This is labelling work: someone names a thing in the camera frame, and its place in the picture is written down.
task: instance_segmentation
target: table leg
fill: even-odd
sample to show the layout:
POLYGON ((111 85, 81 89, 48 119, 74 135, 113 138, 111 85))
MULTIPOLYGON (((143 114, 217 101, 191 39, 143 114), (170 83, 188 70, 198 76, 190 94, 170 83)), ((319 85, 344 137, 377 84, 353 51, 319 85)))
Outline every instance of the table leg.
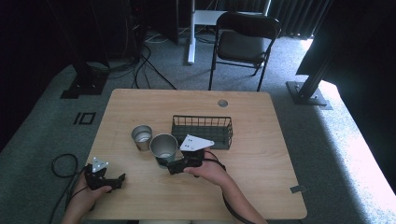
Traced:
POLYGON ((190 47, 189 47, 189 64, 194 64, 195 61, 195 0, 191 0, 191 34, 190 34, 190 47))

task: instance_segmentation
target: gray carpet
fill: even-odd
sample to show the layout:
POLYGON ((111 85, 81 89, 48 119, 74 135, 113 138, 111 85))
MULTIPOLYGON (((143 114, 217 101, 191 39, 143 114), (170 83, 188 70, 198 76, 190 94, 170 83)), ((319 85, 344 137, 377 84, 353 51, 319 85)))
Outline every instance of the gray carpet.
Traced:
MULTIPOLYGON (((210 35, 200 35, 210 39, 210 35)), ((210 44, 197 42, 195 64, 187 65, 187 39, 179 46, 170 41, 151 39, 149 61, 179 90, 207 90, 212 54, 210 44)), ((295 76, 306 49, 305 41, 279 38, 262 85, 271 94, 290 157, 301 185, 308 211, 302 223, 396 223, 396 200, 376 165, 370 149, 350 117, 336 87, 321 82, 319 89, 332 110, 318 106, 295 105, 286 81, 304 81, 295 76)), ((124 61, 112 62, 117 67, 124 61)), ((84 166, 111 92, 131 88, 134 71, 110 74, 102 95, 81 95, 78 99, 60 99, 69 88, 75 71, 66 67, 56 76, 34 110, 0 154, 0 223, 46 223, 53 206, 63 194, 68 179, 55 176, 52 160, 64 153, 78 157, 84 166), (75 124, 78 113, 95 113, 92 124, 75 124)), ((258 76, 251 70, 219 65, 214 91, 255 91, 258 76)), ((171 89, 149 65, 142 66, 137 77, 142 89, 171 89)), ((73 161, 62 160, 57 170, 74 171, 73 161)), ((64 210, 61 202, 53 223, 59 223, 64 210)), ((126 223, 93 221, 84 223, 126 223)), ((270 220, 270 223, 294 224, 299 220, 270 220)))

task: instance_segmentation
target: wire basket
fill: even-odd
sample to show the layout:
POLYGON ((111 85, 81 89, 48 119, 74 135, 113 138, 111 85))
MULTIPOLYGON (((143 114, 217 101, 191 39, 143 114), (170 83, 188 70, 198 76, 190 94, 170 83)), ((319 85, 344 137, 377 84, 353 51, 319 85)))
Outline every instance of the wire basket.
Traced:
POLYGON ((215 142, 213 149, 229 149, 233 137, 230 117, 174 115, 172 135, 181 145, 187 134, 215 142))

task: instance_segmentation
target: stainless steel cup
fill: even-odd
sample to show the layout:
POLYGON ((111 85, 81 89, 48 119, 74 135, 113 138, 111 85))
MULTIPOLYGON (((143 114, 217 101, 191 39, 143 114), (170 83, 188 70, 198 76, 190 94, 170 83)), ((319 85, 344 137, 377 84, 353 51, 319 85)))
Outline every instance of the stainless steel cup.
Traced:
POLYGON ((176 138, 168 133, 160 133, 156 135, 149 144, 152 154, 158 165, 166 168, 166 163, 175 160, 178 144, 176 138))
POLYGON ((132 138, 140 151, 149 151, 149 143, 152 139, 152 130, 148 125, 142 124, 134 128, 132 138))

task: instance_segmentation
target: black folding chair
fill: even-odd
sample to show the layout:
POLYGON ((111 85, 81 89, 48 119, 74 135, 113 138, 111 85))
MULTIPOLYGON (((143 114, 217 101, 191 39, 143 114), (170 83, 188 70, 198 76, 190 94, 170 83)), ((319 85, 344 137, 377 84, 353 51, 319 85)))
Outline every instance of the black folding chair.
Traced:
POLYGON ((277 19, 263 15, 238 12, 222 14, 216 23, 216 40, 210 70, 209 90, 212 90, 213 72, 216 70, 216 64, 224 63, 255 68, 253 76, 256 76, 262 67, 262 76, 257 88, 257 91, 260 91, 271 47, 280 33, 280 27, 277 19))

